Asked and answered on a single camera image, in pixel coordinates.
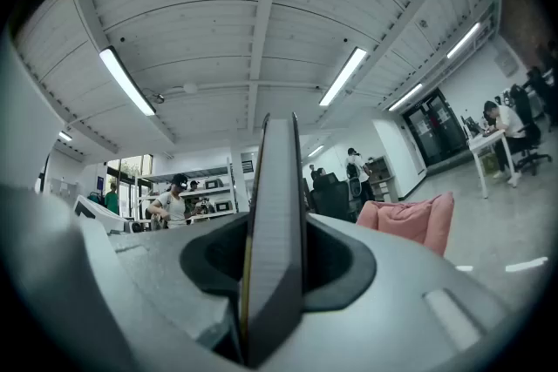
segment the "wall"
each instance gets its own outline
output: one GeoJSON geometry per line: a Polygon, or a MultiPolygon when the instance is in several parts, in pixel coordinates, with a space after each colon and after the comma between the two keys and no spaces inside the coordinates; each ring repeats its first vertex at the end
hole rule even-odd
{"type": "Polygon", "coordinates": [[[164,154],[153,155],[153,174],[168,172],[188,172],[207,167],[224,166],[230,159],[229,147],[216,147],[204,151],[173,154],[167,159],[164,154]]]}
{"type": "Polygon", "coordinates": [[[97,191],[97,177],[106,181],[106,165],[98,163],[86,166],[78,177],[78,194],[87,197],[89,193],[97,191]]]}
{"type": "Polygon", "coordinates": [[[62,152],[52,149],[44,175],[45,191],[50,191],[51,179],[64,179],[66,183],[78,183],[84,168],[83,163],[79,163],[62,152]]]}
{"type": "Polygon", "coordinates": [[[391,173],[395,175],[398,197],[404,197],[426,176],[424,161],[409,147],[401,117],[375,118],[372,122],[384,146],[391,173]]]}
{"type": "Polygon", "coordinates": [[[499,48],[511,50],[501,37],[496,37],[494,41],[487,42],[439,85],[439,89],[458,120],[463,115],[464,118],[471,116],[479,121],[487,100],[494,101],[494,97],[507,87],[514,83],[521,85],[527,81],[527,70],[513,51],[511,51],[512,56],[518,62],[519,69],[510,78],[504,75],[494,62],[499,54],[499,48]]]}
{"type": "Polygon", "coordinates": [[[32,188],[63,125],[33,84],[4,30],[0,37],[0,183],[32,188]]]}
{"type": "Polygon", "coordinates": [[[369,157],[377,158],[385,155],[382,141],[372,124],[371,118],[361,118],[350,128],[333,135],[326,147],[314,157],[306,159],[303,164],[303,177],[308,183],[308,188],[313,189],[313,180],[310,175],[310,165],[316,169],[322,167],[327,173],[333,172],[338,180],[346,180],[345,159],[347,150],[352,147],[360,152],[364,160],[369,157]]]}

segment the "ceiling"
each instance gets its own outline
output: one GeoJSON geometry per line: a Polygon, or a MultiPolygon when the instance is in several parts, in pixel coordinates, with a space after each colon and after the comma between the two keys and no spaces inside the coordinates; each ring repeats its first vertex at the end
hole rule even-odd
{"type": "Polygon", "coordinates": [[[493,14],[496,1],[46,0],[15,40],[44,91],[81,124],[71,125],[68,145],[87,161],[182,152],[231,135],[253,145],[267,113],[292,112],[304,156],[363,107],[384,110],[441,70],[447,45],[493,14]],[[81,2],[92,4],[91,14],[81,2]],[[148,97],[166,96],[154,121],[101,63],[103,42],[148,97]],[[357,46],[370,57],[331,106],[320,107],[357,46]],[[198,92],[186,94],[185,83],[198,92]]]}

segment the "fluorescent light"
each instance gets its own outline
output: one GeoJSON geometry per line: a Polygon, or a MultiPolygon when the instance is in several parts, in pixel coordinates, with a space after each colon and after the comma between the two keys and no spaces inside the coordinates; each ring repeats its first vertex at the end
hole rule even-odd
{"type": "Polygon", "coordinates": [[[309,157],[311,157],[311,156],[314,155],[315,153],[318,153],[319,151],[321,151],[322,148],[323,148],[323,145],[318,146],[316,149],[314,149],[314,150],[310,153],[309,157]]]}
{"type": "Polygon", "coordinates": [[[349,80],[350,75],[352,75],[352,72],[358,67],[365,56],[366,51],[359,48],[356,48],[351,53],[349,59],[345,63],[343,69],[341,69],[341,72],[337,76],[336,80],[333,82],[329,90],[327,90],[322,100],[320,101],[320,105],[330,105],[330,102],[333,101],[333,98],[339,93],[341,88],[349,80]]]}
{"type": "Polygon", "coordinates": [[[397,103],[392,105],[388,110],[391,112],[391,111],[397,109],[400,105],[402,105],[407,99],[409,99],[412,95],[414,95],[420,89],[422,89],[422,84],[415,85],[407,94],[405,94],[397,103]]]}
{"type": "Polygon", "coordinates": [[[155,114],[155,109],[149,104],[146,97],[140,91],[136,83],[126,71],[126,68],[120,61],[120,58],[112,46],[102,50],[99,53],[101,59],[106,65],[106,68],[114,76],[116,82],[119,83],[122,90],[128,97],[138,106],[144,115],[151,117],[155,114]]]}
{"type": "Polygon", "coordinates": [[[479,30],[479,28],[480,23],[477,22],[475,25],[473,25],[473,27],[471,27],[471,30],[469,30],[467,34],[465,34],[465,36],[463,36],[461,40],[450,50],[450,52],[447,53],[447,58],[449,59],[455,53],[457,53],[459,49],[465,44],[465,42],[467,42],[471,38],[471,36],[479,30]]]}
{"type": "Polygon", "coordinates": [[[71,136],[68,135],[67,133],[60,132],[60,133],[58,134],[58,136],[61,137],[61,138],[63,138],[63,139],[65,139],[66,141],[71,141],[71,136]]]}

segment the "glass door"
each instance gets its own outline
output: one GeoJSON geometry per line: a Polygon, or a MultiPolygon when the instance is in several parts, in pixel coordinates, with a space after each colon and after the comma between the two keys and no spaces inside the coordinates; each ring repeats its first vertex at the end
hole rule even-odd
{"type": "Polygon", "coordinates": [[[466,149],[465,135],[439,90],[417,103],[404,118],[427,166],[466,149]]]}

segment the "pink bean bag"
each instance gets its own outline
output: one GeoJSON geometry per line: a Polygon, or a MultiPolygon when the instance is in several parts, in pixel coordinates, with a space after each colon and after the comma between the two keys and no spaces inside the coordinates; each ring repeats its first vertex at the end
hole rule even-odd
{"type": "Polygon", "coordinates": [[[367,201],[357,225],[414,240],[444,255],[453,215],[453,194],[418,203],[367,201]]]}

